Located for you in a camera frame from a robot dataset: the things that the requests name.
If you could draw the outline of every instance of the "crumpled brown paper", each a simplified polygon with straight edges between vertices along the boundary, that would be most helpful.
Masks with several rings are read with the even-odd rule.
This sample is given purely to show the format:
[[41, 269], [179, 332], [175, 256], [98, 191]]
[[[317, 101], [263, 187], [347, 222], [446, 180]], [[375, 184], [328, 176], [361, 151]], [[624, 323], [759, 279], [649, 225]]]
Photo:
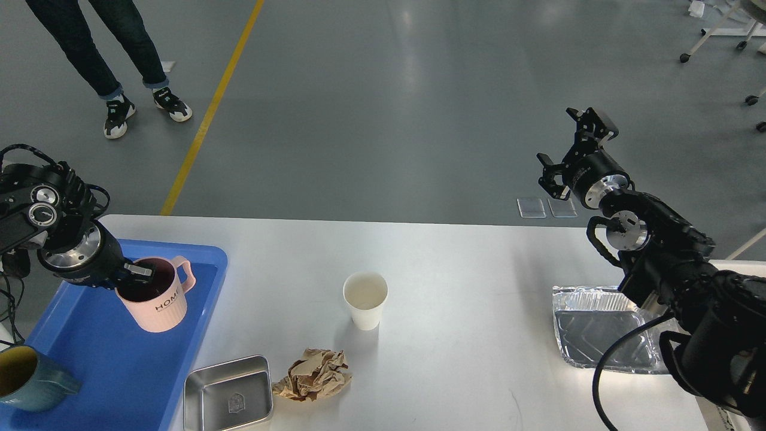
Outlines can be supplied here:
[[306, 349], [271, 391], [296, 401], [330, 398], [351, 381], [351, 374], [342, 372], [348, 368], [343, 350]]

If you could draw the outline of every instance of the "stainless steel container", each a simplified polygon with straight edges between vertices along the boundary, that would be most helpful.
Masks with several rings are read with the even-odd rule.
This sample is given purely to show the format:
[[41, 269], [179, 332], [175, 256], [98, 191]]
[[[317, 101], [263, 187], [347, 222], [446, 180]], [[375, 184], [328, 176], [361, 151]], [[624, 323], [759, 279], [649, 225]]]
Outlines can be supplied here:
[[[578, 368], [594, 368], [612, 343], [631, 330], [658, 317], [638, 308], [615, 287], [553, 288], [554, 333], [561, 357]], [[639, 374], [667, 374], [660, 353], [660, 333], [677, 331], [667, 321], [625, 343], [604, 369]]]
[[269, 364], [260, 355], [192, 371], [184, 386], [186, 431], [232, 431], [273, 413]]

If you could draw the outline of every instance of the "person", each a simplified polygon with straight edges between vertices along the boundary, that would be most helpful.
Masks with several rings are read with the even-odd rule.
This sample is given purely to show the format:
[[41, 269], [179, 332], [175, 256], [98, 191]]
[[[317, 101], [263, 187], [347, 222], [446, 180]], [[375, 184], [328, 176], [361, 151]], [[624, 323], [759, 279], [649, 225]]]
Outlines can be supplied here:
[[[123, 46], [152, 91], [155, 105], [177, 122], [192, 117], [192, 109], [175, 96], [162, 70], [154, 42], [146, 33], [143, 19], [133, 0], [89, 0], [106, 27]], [[126, 120], [136, 112], [96, 49], [90, 29], [77, 0], [26, 0], [35, 17], [53, 35], [77, 72], [106, 101], [103, 134], [116, 139], [128, 129]]]

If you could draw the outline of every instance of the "pink mug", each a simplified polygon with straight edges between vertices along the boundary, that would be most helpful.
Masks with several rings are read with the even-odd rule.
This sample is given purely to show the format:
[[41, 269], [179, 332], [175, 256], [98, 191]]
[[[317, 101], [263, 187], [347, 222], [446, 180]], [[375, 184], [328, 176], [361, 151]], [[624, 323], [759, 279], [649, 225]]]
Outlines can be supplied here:
[[[192, 264], [183, 256], [173, 259], [148, 257], [136, 262], [156, 265], [152, 282], [140, 288], [117, 288], [117, 297], [125, 304], [136, 323], [148, 332], [164, 332], [181, 323], [186, 315], [186, 292], [197, 282]], [[183, 267], [186, 280], [181, 283], [178, 268]]]

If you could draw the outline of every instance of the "sneaker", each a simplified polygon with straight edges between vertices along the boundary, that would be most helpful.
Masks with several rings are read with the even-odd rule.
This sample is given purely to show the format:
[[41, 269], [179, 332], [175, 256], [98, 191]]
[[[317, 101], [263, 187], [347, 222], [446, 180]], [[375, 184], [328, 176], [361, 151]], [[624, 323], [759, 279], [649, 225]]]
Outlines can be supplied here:
[[128, 123], [125, 121], [136, 113], [136, 105], [130, 103], [123, 94], [124, 102], [119, 100], [109, 100], [106, 102], [106, 122], [103, 124], [103, 135], [107, 139], [117, 139], [128, 130]]
[[179, 123], [192, 118], [192, 109], [171, 93], [168, 87], [154, 92], [154, 103], [159, 109], [168, 111], [170, 117]]

